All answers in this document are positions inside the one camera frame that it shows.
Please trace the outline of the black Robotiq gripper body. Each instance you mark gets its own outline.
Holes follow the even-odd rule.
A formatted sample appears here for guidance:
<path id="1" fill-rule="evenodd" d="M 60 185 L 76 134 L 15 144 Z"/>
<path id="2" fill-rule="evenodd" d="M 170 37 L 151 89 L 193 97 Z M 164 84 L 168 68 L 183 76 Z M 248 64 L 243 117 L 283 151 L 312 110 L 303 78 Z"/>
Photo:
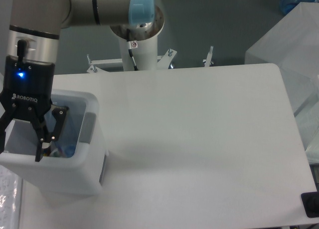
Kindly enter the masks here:
<path id="1" fill-rule="evenodd" d="M 52 105 L 54 70 L 53 63 L 19 62 L 17 57 L 7 56 L 3 90 L 0 93 L 5 117 L 29 122 L 32 117 L 44 117 Z"/>

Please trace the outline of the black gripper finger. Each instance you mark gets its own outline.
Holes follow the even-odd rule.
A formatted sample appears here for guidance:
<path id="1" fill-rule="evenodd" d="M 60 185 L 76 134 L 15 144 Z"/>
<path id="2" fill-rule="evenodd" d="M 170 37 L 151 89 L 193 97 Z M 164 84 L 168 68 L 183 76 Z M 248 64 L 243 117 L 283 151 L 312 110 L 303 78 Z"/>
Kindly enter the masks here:
<path id="1" fill-rule="evenodd" d="M 55 119 L 55 125 L 53 131 L 49 132 L 44 116 L 39 116 L 35 110 L 35 107 L 31 106 L 31 124 L 38 138 L 35 153 L 36 162 L 40 162 L 43 157 L 43 144 L 50 144 L 52 141 L 58 141 L 66 123 L 69 107 L 59 107 L 57 105 L 52 105 L 52 107 L 51 115 Z"/>
<path id="2" fill-rule="evenodd" d="M 13 115 L 15 112 L 15 103 L 9 103 L 4 107 L 4 113 L 0 118 L 0 152 L 4 152 L 5 148 L 5 138 L 6 138 L 6 128 L 13 120 Z"/>

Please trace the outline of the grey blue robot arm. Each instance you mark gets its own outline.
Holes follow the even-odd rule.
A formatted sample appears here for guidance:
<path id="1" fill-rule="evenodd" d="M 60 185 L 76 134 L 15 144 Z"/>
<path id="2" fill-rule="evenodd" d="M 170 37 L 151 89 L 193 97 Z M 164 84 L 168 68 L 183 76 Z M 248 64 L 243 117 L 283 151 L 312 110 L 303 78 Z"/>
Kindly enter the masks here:
<path id="1" fill-rule="evenodd" d="M 71 25 L 139 25 L 155 18 L 155 0 L 13 0 L 0 102 L 0 147 L 11 121 L 32 125 L 35 160 L 64 129 L 69 108 L 51 100 L 60 32 Z"/>

